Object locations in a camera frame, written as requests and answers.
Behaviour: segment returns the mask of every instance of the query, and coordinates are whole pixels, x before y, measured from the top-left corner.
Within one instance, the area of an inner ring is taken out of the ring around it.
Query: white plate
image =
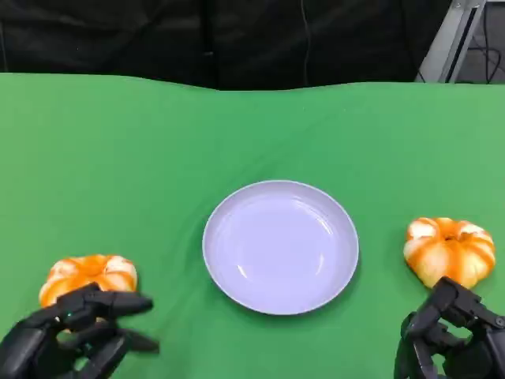
[[[246,186],[211,214],[205,264],[234,301],[262,313],[318,308],[349,283],[358,259],[356,229],[323,191],[291,181]]]

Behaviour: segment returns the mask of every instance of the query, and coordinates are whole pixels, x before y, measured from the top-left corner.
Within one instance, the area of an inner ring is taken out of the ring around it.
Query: orange pumpkin
[[[49,272],[39,293],[42,307],[58,296],[96,282],[102,291],[135,291],[137,271],[133,263],[119,255],[91,255],[62,259]]]
[[[448,276],[471,288],[495,267],[491,235],[468,221],[421,217],[409,225],[406,239],[403,255],[426,287]]]

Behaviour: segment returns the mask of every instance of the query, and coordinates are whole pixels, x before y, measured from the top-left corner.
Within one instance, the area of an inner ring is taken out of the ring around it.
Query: green cloth
[[[497,267],[476,292],[505,313],[505,88],[352,84],[216,92],[127,77],[0,75],[0,333],[38,307],[54,262],[117,253],[160,338],[114,377],[391,378],[399,328],[428,291],[402,247],[418,216],[488,229]],[[271,317],[211,281],[212,209],[283,178],[339,201],[360,236],[350,285],[321,310]]]

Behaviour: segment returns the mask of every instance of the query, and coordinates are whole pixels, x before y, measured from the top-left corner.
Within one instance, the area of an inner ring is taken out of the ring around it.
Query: black backdrop
[[[0,0],[0,45],[13,72],[222,89],[411,81],[450,2]]]

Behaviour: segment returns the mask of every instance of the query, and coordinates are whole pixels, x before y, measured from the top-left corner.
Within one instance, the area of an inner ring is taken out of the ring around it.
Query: cable
[[[473,37],[473,43],[477,46],[477,47],[471,47],[469,50],[470,51],[480,51],[484,56],[485,56],[485,47],[481,46],[477,40],[475,39],[475,37]],[[487,82],[487,78],[486,78],[486,83],[487,84],[490,84],[493,80],[493,78],[495,77],[496,75],[496,72],[498,70],[500,70],[502,73],[505,73],[505,68],[503,68],[500,63],[502,61],[502,52],[498,49],[495,49],[494,47],[489,47],[488,48],[489,51],[492,51],[494,53],[496,53],[497,55],[497,60],[495,61],[494,59],[491,59],[491,57],[489,57],[489,54],[488,54],[488,60],[493,64],[495,65],[495,69],[492,71],[491,73],[491,76],[489,78],[489,82]]]
[[[9,72],[9,65],[7,64],[6,40],[3,35],[2,20],[0,20],[0,47],[2,48],[3,70],[5,73],[8,73]]]
[[[307,15],[305,13],[305,3],[304,0],[300,0],[300,10],[301,10],[301,18],[303,20],[303,25],[305,27],[305,38],[307,39],[307,49],[305,50],[305,58],[303,60],[303,85],[304,87],[309,86],[309,55],[310,49],[312,47],[312,36],[310,35],[310,27],[307,21]]]
[[[405,45],[406,53],[409,56],[410,65],[417,72],[423,83],[426,83],[425,77],[423,76],[420,68],[416,64],[416,59],[414,57],[413,51],[410,49],[409,31],[407,28],[406,11],[405,6],[403,5],[403,0],[398,0],[398,7],[400,9],[400,18],[401,18],[400,22],[402,24],[403,43]]]
[[[484,55],[484,57],[486,56],[486,49],[485,49],[485,47],[471,47],[468,50],[469,51],[480,51]],[[493,59],[491,59],[490,56],[489,56],[489,52],[496,53],[496,57],[498,59],[496,61],[494,61]],[[491,84],[491,82],[494,79],[494,77],[495,77],[496,73],[498,72],[498,70],[501,70],[501,71],[505,72],[505,69],[503,69],[500,66],[500,63],[502,62],[502,53],[501,53],[500,50],[495,49],[494,47],[489,47],[488,48],[488,58],[486,59],[486,64],[489,64],[489,62],[491,62],[495,66],[495,68],[491,72],[491,76],[489,77],[489,79],[486,79],[486,84]]]
[[[486,83],[490,83],[490,78],[489,78],[489,39],[488,39],[488,6],[484,4],[484,9],[482,10],[483,12],[483,18],[482,18],[482,28],[484,29],[484,43],[485,43],[485,57],[486,57],[486,64],[485,64],[485,77],[486,77]]]

